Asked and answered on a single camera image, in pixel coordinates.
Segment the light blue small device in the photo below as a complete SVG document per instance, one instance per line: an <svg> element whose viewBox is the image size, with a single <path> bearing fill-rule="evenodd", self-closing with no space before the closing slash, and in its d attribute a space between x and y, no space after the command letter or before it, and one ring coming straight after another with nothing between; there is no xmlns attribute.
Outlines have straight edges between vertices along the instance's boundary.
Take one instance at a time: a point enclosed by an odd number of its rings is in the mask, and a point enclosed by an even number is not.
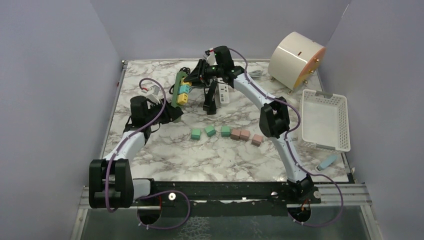
<svg viewBox="0 0 424 240"><path fill-rule="evenodd" d="M330 155L324 161L316 166L317 171L323 171L337 160L337 155Z"/></svg>

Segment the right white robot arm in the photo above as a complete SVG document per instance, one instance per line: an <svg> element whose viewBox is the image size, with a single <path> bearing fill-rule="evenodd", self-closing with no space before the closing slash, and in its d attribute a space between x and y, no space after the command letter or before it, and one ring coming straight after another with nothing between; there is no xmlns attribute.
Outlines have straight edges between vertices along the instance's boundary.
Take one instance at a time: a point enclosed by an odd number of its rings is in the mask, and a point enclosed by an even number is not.
<svg viewBox="0 0 424 240"><path fill-rule="evenodd" d="M205 51L207 56L214 56L215 64L200 59L191 73L183 78L183 82L194 86L209 87L212 93L215 79L222 79L231 88L247 97L260 111L259 129L274 144L285 167L289 199L300 204L313 191L314 183L311 174L297 160L297 152L291 138L294 131L290 127L289 109L297 116L299 111L287 103L284 97L276 97L260 87L248 74L247 66L235 65L231 53L234 49L225 45Z"/></svg>

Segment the yellow plug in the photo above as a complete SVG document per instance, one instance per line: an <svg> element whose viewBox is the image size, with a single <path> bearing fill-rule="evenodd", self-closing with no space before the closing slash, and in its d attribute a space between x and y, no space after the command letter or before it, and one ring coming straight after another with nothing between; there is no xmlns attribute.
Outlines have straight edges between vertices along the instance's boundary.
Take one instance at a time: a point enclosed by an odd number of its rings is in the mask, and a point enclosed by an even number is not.
<svg viewBox="0 0 424 240"><path fill-rule="evenodd" d="M176 103L180 106L185 105L188 102L188 94L181 93L177 96Z"/></svg>
<svg viewBox="0 0 424 240"><path fill-rule="evenodd" d="M182 85L188 85L190 87L192 86L192 83L191 82L185 82L184 80L181 81L181 84Z"/></svg>

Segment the pink plug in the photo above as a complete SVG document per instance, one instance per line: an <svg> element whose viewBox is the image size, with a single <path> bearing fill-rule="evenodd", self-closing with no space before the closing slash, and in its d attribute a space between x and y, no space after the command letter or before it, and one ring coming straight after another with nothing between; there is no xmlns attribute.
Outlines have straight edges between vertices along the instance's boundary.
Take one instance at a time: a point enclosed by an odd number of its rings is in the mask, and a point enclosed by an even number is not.
<svg viewBox="0 0 424 240"><path fill-rule="evenodd" d="M240 135L241 135L241 130L240 129L233 128L231 130L231 132L230 132L230 138L232 140L237 140L238 141L240 139Z"/></svg>
<svg viewBox="0 0 424 240"><path fill-rule="evenodd" d="M263 140L264 140L264 137L262 135L254 134L251 139L251 144L259 147L262 144Z"/></svg>
<svg viewBox="0 0 424 240"><path fill-rule="evenodd" d="M240 131L239 139L247 142L250 139L250 136L251 132L249 130L242 129Z"/></svg>

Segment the white power strip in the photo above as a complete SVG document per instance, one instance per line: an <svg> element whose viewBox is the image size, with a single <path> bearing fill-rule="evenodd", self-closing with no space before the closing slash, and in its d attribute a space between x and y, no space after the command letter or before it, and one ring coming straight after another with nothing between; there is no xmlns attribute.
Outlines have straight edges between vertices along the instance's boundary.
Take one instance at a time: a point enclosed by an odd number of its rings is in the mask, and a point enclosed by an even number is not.
<svg viewBox="0 0 424 240"><path fill-rule="evenodd" d="M230 103L229 87L227 84L219 84L218 100L221 106L226 106Z"/></svg>

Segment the blue plug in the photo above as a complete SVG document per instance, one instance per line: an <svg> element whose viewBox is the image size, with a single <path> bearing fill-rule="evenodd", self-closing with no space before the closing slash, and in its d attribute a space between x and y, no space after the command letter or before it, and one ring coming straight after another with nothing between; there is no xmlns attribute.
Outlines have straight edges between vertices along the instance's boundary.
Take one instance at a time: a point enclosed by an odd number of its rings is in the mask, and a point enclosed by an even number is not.
<svg viewBox="0 0 424 240"><path fill-rule="evenodd" d="M188 84L180 85L179 88L178 88L178 94L179 95L181 95L181 94L187 94L188 95L189 92L190 92L190 88L191 88L191 86L188 85Z"/></svg>

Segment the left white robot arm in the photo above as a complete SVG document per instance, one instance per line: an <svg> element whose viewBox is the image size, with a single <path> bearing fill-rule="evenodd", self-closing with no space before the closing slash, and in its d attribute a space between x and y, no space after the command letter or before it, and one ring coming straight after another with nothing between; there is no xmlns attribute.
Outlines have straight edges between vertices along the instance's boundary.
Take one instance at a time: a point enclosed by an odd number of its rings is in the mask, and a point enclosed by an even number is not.
<svg viewBox="0 0 424 240"><path fill-rule="evenodd" d="M93 209L129 208L134 201L152 205L157 191L149 178L133 178L130 162L146 145L152 125L164 125L183 115L179 106L172 106L166 99L148 103L144 96L130 99L130 117L117 146L104 158L94 159L89 165L88 202Z"/></svg>

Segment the beige cylindrical container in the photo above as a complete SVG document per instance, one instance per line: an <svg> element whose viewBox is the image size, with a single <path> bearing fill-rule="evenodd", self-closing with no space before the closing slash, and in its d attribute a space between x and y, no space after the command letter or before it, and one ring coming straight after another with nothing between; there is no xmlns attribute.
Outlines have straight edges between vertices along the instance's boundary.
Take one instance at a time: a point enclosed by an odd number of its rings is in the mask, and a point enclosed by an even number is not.
<svg viewBox="0 0 424 240"><path fill-rule="evenodd" d="M327 48L293 31L274 50L268 65L268 74L296 92L318 69Z"/></svg>

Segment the green power strip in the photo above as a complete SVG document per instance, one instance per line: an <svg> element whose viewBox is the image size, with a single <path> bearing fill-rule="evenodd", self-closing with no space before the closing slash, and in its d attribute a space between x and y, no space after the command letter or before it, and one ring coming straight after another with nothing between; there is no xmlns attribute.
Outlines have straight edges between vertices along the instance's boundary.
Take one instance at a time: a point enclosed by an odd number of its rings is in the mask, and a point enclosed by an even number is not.
<svg viewBox="0 0 424 240"><path fill-rule="evenodd" d="M178 105L177 104L177 96L179 95L179 87L181 84L181 81L187 76L188 74L184 71L180 70L176 74L175 83L173 87L173 93L172 93L172 99L171 99L171 106L176 108L177 110L181 110L184 105Z"/></svg>

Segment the aluminium rail frame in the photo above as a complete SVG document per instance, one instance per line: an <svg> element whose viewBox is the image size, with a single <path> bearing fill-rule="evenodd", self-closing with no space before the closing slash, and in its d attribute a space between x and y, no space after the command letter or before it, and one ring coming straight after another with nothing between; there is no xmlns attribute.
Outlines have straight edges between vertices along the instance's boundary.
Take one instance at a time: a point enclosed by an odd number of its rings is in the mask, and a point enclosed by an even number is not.
<svg viewBox="0 0 424 240"><path fill-rule="evenodd" d="M188 196L163 196L114 213L80 197L73 240L380 240L364 184L318 184L308 203L278 182L159 182Z"/></svg>

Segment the white plastic basket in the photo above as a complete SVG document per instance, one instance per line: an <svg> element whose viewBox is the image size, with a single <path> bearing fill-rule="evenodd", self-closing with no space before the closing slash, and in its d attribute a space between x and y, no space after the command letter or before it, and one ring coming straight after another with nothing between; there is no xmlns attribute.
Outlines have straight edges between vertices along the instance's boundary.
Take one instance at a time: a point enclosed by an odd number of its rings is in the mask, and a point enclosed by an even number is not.
<svg viewBox="0 0 424 240"><path fill-rule="evenodd" d="M348 101L343 95L304 89L299 143L341 154L351 150Z"/></svg>

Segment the black power strip middle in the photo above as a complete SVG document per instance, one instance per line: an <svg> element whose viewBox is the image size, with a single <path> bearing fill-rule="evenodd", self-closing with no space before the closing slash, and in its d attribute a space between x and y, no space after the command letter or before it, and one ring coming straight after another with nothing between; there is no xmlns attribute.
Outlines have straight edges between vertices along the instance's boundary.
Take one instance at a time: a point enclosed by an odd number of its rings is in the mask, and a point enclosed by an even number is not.
<svg viewBox="0 0 424 240"><path fill-rule="evenodd" d="M217 105L215 101L215 93L218 83L213 81L208 88L204 88L203 110L207 115L215 115L217 113Z"/></svg>

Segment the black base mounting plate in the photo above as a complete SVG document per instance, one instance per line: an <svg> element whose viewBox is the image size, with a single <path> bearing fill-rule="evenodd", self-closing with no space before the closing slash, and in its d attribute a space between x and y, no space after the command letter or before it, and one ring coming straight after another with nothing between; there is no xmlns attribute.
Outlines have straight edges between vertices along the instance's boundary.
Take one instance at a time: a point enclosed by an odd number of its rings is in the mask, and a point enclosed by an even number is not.
<svg viewBox="0 0 424 240"><path fill-rule="evenodd" d="M154 181L150 195L135 200L128 208L141 216L183 217L286 217L288 208L321 203L318 188L296 200L288 183L279 182L194 182Z"/></svg>

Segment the green plug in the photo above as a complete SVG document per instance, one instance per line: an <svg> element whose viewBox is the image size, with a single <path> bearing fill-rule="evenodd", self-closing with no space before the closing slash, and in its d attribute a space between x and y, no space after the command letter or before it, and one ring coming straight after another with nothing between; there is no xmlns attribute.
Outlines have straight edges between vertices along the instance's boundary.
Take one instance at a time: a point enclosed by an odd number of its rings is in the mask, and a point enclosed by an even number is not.
<svg viewBox="0 0 424 240"><path fill-rule="evenodd" d="M223 125L221 127L221 136L224 138L230 137L231 136L231 128L227 125Z"/></svg>
<svg viewBox="0 0 424 240"><path fill-rule="evenodd" d="M216 134L216 130L213 125L208 125L204 128L204 131L208 137L212 137Z"/></svg>
<svg viewBox="0 0 424 240"><path fill-rule="evenodd" d="M190 138L192 140L198 141L198 140L201 139L201 135L202 135L201 130L198 129L198 128L194 128L194 129L191 130Z"/></svg>

